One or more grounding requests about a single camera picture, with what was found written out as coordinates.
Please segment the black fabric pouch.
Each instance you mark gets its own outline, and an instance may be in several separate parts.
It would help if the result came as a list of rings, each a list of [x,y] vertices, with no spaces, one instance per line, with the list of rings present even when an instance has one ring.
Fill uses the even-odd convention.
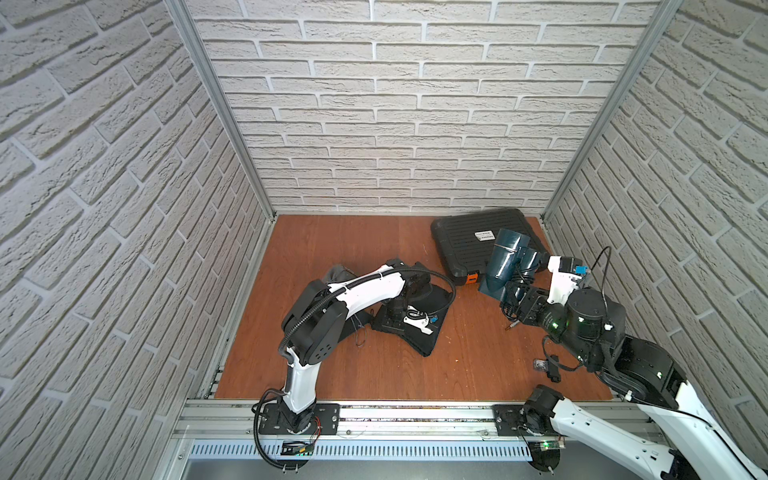
[[[372,328],[397,336],[422,357],[429,357],[436,347],[450,299],[451,293],[436,285],[411,296],[403,292],[382,303]]]

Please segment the black printed drawstring pouch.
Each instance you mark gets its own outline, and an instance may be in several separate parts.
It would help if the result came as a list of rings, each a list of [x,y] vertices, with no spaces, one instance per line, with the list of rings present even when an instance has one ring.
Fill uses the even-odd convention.
[[[358,275],[349,268],[341,264],[335,264],[324,274],[321,281],[326,285],[330,285],[354,280],[357,277]]]

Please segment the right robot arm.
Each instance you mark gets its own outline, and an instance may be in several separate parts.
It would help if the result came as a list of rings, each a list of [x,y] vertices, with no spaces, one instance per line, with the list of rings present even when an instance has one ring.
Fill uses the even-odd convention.
[[[643,479],[764,479],[757,466],[708,412],[675,359],[660,345],[625,332],[622,305],[587,287],[565,302],[548,291],[508,283],[500,307],[511,320],[545,331],[579,367],[595,374],[671,440],[652,443],[577,406],[559,391],[537,386],[515,415],[516,430],[576,440]]]

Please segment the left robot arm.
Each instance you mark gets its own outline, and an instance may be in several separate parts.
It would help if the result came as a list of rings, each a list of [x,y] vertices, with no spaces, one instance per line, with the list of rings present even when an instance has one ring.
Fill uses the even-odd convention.
[[[336,265],[324,279],[310,282],[282,322],[278,353],[286,360],[287,375],[275,392],[277,427],[304,434],[317,426],[321,363],[367,326],[430,356],[456,296],[448,276],[399,259],[359,277]]]

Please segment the small black adapter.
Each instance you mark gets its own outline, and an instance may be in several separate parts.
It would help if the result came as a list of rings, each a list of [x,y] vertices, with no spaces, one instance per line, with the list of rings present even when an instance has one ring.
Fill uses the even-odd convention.
[[[549,359],[534,359],[533,368],[535,371],[545,373],[547,379],[552,383],[560,383],[562,380],[560,369],[557,365],[557,359],[555,359],[555,361]]]

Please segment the black plastic tool case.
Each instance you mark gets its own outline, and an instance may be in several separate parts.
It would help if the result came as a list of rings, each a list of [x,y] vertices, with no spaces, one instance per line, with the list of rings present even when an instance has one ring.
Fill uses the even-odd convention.
[[[548,252],[519,209],[501,208],[432,221],[430,229],[439,258],[456,286],[475,284],[482,279],[502,228],[528,236],[533,249]]]

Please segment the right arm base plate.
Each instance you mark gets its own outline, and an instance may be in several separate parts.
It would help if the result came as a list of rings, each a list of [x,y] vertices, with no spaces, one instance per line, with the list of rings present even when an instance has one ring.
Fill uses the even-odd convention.
[[[554,412],[550,409],[524,404],[495,404],[491,410],[500,437],[560,436],[553,428]]]

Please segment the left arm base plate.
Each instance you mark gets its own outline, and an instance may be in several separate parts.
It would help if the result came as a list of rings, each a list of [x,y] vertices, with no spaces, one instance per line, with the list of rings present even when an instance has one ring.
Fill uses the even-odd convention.
[[[315,403],[295,413],[283,402],[263,406],[258,422],[260,435],[335,435],[338,431],[341,405]]]

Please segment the aluminium rail frame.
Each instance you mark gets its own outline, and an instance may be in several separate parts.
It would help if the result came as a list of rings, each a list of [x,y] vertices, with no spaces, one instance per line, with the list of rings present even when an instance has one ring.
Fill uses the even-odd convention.
[[[189,400],[172,429],[181,460],[283,459],[289,444],[310,444],[302,460],[527,462],[532,452],[574,446],[562,434],[534,436],[512,427],[513,404],[492,402],[330,401],[301,433],[287,430],[273,403]]]

